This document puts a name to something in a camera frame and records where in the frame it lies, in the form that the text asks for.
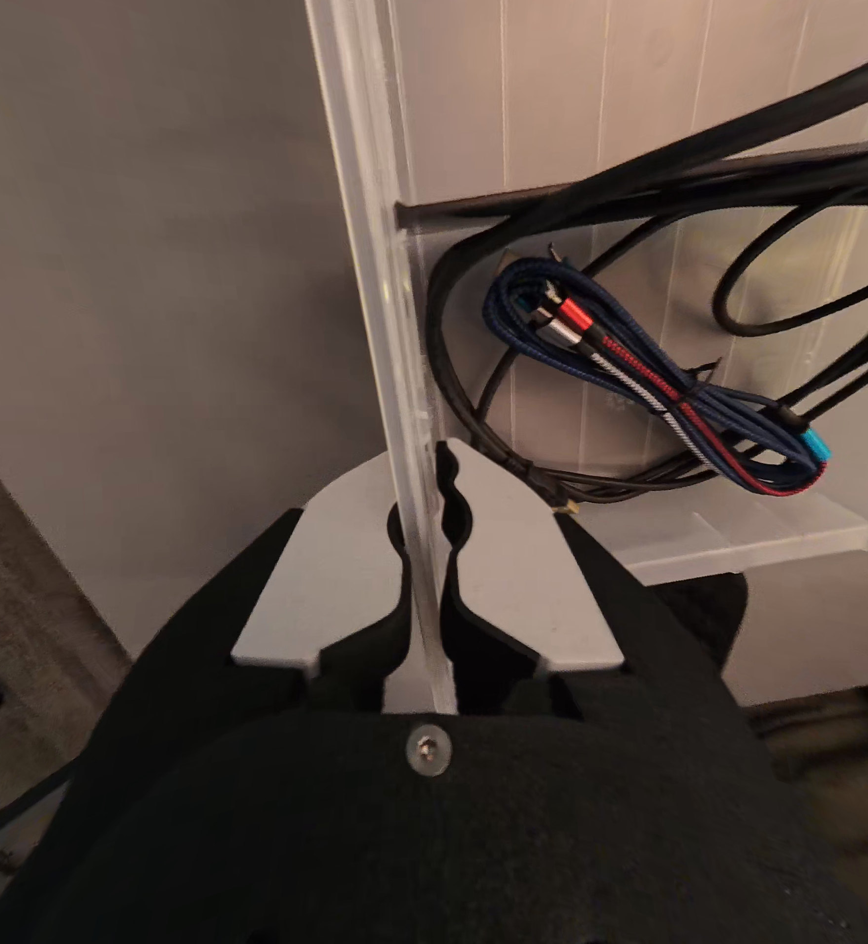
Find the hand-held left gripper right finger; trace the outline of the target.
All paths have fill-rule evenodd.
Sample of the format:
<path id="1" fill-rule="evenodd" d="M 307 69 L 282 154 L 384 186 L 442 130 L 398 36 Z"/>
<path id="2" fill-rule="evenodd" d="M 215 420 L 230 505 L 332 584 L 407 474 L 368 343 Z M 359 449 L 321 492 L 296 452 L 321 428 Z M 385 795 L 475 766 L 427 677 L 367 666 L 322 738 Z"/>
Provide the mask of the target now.
<path id="1" fill-rule="evenodd" d="M 461 612 L 547 673 L 621 667 L 625 656 L 553 508 L 458 438 L 438 442 L 438 474 Z"/>

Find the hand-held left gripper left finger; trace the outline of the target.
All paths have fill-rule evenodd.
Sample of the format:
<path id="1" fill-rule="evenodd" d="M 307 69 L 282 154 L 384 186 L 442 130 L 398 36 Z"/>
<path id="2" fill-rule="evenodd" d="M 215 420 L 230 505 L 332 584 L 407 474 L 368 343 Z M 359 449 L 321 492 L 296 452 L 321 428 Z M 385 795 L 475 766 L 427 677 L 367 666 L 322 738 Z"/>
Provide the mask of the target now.
<path id="1" fill-rule="evenodd" d="M 235 663 L 314 677 L 333 644 L 393 614 L 404 577 L 394 512 L 386 452 L 310 498 L 232 648 Z"/>

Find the clear plastic bin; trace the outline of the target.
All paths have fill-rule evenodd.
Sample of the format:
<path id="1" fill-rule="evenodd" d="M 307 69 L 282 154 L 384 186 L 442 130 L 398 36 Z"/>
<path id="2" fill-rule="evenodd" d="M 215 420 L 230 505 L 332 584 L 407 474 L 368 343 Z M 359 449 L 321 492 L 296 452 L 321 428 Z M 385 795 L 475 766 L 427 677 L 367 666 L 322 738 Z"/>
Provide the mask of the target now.
<path id="1" fill-rule="evenodd" d="M 419 591 L 392 712 L 456 711 L 438 442 L 642 584 L 760 570 L 747 704 L 868 683 L 868 206 L 400 230 L 394 206 L 868 142 L 868 2 L 306 2 Z"/>

